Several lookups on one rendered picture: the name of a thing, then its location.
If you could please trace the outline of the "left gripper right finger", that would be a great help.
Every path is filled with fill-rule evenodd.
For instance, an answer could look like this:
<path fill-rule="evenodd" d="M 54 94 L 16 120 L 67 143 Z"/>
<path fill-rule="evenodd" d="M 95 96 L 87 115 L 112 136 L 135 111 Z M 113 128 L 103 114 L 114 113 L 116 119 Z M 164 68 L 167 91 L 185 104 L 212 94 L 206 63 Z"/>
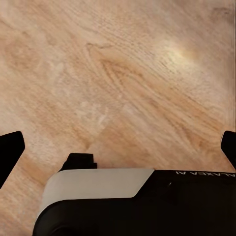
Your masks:
<path fill-rule="evenodd" d="M 231 131 L 225 131 L 222 142 L 221 149 L 232 163 L 236 169 L 236 133 Z"/>

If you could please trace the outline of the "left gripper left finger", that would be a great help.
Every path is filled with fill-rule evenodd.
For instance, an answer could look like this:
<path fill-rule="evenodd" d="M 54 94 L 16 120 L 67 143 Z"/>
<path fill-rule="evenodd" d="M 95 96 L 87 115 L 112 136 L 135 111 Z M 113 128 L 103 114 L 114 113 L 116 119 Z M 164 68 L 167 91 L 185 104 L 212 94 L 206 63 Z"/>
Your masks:
<path fill-rule="evenodd" d="M 21 131 L 0 136 L 0 189 L 24 150 L 25 141 Z"/>

